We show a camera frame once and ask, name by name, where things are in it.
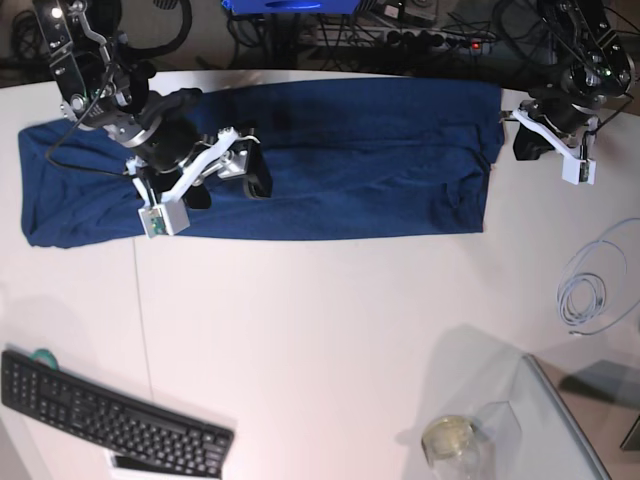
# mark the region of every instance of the power strip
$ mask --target power strip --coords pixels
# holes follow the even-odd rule
[[[404,35],[406,33],[413,34],[416,38],[422,32],[426,32],[429,37],[429,49],[431,51],[446,51],[450,49],[456,49],[456,52],[460,54],[470,55],[488,55],[492,50],[492,43],[487,38],[469,38],[465,35],[456,35],[453,33],[446,33],[436,29],[426,29],[409,27],[399,30],[393,27],[387,26],[367,26],[366,31],[371,35],[367,35],[359,28],[355,29],[357,37],[361,40],[368,40],[367,42],[359,42],[359,47],[376,47],[383,45],[387,42],[389,35]],[[304,45],[325,46],[327,43],[334,47],[353,47],[356,44],[353,42],[354,31],[339,25],[327,25],[325,24],[324,30],[320,25],[315,29],[307,30],[301,33],[299,41]]]

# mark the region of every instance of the folded blue towel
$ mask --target folded blue towel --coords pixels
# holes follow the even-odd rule
[[[482,231],[491,164],[504,142],[501,91],[477,82],[368,78],[261,85],[203,96],[202,133],[256,122],[273,198],[207,184],[213,207],[182,235],[335,240]],[[130,181],[60,169],[44,153],[70,123],[20,132],[22,229],[31,245],[76,247],[143,234]],[[54,158],[122,172],[131,153],[78,131]]]

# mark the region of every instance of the blue box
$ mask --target blue box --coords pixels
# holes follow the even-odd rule
[[[250,13],[353,13],[360,0],[225,0],[239,15]]]

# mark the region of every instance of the black keyboard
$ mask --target black keyboard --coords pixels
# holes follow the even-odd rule
[[[233,432],[133,400],[13,351],[2,353],[2,403],[167,473],[219,477]]]

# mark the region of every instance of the white cable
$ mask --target white cable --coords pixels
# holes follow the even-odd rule
[[[613,298],[615,298],[618,292],[622,289],[622,286],[624,284],[624,277],[627,275],[627,257],[618,245],[605,240],[605,238],[613,231],[631,222],[640,222],[640,218],[627,218],[626,220],[622,220],[621,222],[618,222],[614,226],[608,228],[596,240],[582,247],[564,267],[562,276],[560,277],[560,282],[558,283],[556,301],[558,316],[560,317],[560,320],[562,320],[569,327],[581,327],[587,322],[590,322],[600,315],[603,315],[611,307]],[[610,296],[610,299],[608,300],[607,288],[602,277],[596,275],[595,273],[580,271],[582,266],[587,262],[591,255],[593,255],[600,248],[613,249],[620,255],[624,263],[623,273],[620,277],[620,282],[618,284],[616,294]],[[587,287],[587,290],[590,294],[588,304],[582,309],[577,308],[573,301],[573,293],[580,286]],[[587,337],[596,335],[600,332],[604,332],[605,330],[613,327],[615,324],[625,318],[638,305],[640,305],[640,299],[638,299],[638,301],[636,301],[626,312],[616,318],[613,322],[602,328],[599,328],[592,332],[579,332],[577,330],[570,330],[569,333],[571,335]]]

